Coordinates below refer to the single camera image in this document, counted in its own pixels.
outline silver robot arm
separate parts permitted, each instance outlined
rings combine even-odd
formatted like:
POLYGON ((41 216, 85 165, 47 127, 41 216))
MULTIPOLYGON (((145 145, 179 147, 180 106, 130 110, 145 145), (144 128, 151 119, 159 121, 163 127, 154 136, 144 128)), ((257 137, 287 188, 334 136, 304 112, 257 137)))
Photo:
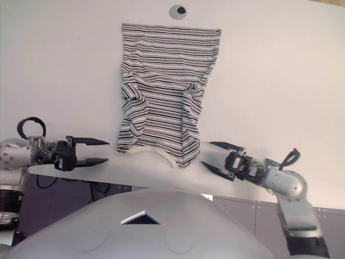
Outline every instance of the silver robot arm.
POLYGON ((316 212, 307 200, 306 180, 294 171, 283 170, 299 158, 300 153, 296 149, 282 163, 277 163, 271 159, 254 159, 246 155, 244 148, 225 142, 212 144, 235 151, 230 152, 225 160, 226 174, 203 162, 209 170, 228 180, 246 180, 274 193, 290 255, 329 257, 316 212))
POLYGON ((0 230, 14 230, 18 227, 18 213, 25 193, 28 168, 37 165, 54 165, 60 171, 71 171, 76 167, 95 166, 108 159, 88 158, 78 161, 76 144, 106 145, 105 141, 93 138, 74 138, 66 141, 47 141, 46 127, 36 117, 22 120, 17 127, 21 139, 7 139, 0 143, 0 230), (26 121, 39 123, 43 136, 27 137, 23 132, 26 121))

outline white tabletop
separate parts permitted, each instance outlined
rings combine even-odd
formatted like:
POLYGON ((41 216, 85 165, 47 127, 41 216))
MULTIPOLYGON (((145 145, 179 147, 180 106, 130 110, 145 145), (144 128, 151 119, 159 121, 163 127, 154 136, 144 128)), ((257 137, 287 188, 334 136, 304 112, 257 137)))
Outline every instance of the white tabletop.
MULTIPOLYGON (((249 155, 281 161, 308 181, 319 207, 345 208, 345 8, 304 0, 2 1, 1 139, 36 116, 47 137, 94 137, 110 146, 78 148, 103 165, 31 173, 274 201, 266 190, 208 172, 225 153, 207 141, 247 147, 249 155), (169 17, 183 4, 185 19, 169 17), (121 23, 221 28, 220 53, 203 101, 199 158, 172 169, 155 153, 122 155, 116 140, 122 114, 121 23)), ((26 126, 29 134, 35 127, 26 126)))

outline black cable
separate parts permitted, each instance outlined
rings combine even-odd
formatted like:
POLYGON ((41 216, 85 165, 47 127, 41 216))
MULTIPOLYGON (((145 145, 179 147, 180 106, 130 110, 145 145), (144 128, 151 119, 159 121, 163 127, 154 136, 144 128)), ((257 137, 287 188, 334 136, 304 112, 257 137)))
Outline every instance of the black cable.
POLYGON ((92 182, 90 182, 89 184, 90 184, 90 191, 91 191, 91 199, 90 199, 90 201, 88 202, 88 204, 90 204, 91 202, 95 202, 95 201, 96 201, 95 194, 94 194, 94 192, 93 192, 93 185, 92 185, 92 182))
POLYGON ((298 158, 300 157, 301 153, 294 148, 284 159, 284 161, 280 164, 279 170, 281 171, 284 167, 290 166, 295 163, 298 158))
POLYGON ((77 182, 77 181, 79 181, 78 179, 68 179, 68 178, 60 178, 60 179, 62 179, 64 181, 67 181, 67 182, 77 182))
POLYGON ((56 181, 58 180, 58 178, 55 178, 51 184, 49 184, 47 186, 42 186, 39 184, 38 178, 39 178, 39 175, 36 175, 36 185, 40 189, 48 189, 49 187, 53 186, 56 183, 56 181))

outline cabinet door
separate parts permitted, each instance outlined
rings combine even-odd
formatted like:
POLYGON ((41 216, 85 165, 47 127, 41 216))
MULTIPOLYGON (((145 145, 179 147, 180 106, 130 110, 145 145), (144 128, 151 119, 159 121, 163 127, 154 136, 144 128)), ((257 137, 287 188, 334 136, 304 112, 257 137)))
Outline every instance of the cabinet door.
POLYGON ((321 228, 330 258, 345 258, 345 216, 321 215, 321 228))
POLYGON ((255 236, 271 251, 274 258, 289 256, 276 207, 257 205, 255 236))
MULTIPOLYGON (((54 181, 53 177, 39 177, 41 186, 48 186, 54 181)), ((32 235, 47 226, 49 205, 52 200, 54 186, 40 189, 36 185, 36 175, 31 174, 24 193, 22 206, 19 211, 18 229, 25 235, 32 235)))
POLYGON ((254 235, 255 204, 213 198, 213 202, 231 214, 243 227, 254 235))

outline striped shirt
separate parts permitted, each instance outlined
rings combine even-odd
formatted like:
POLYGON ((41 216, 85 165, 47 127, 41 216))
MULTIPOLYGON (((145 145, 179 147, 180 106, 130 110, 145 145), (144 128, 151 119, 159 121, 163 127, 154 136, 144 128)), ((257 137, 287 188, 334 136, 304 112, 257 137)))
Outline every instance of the striped shirt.
POLYGON ((197 128, 221 30, 123 24, 118 151, 156 151, 185 168, 199 154, 197 128))

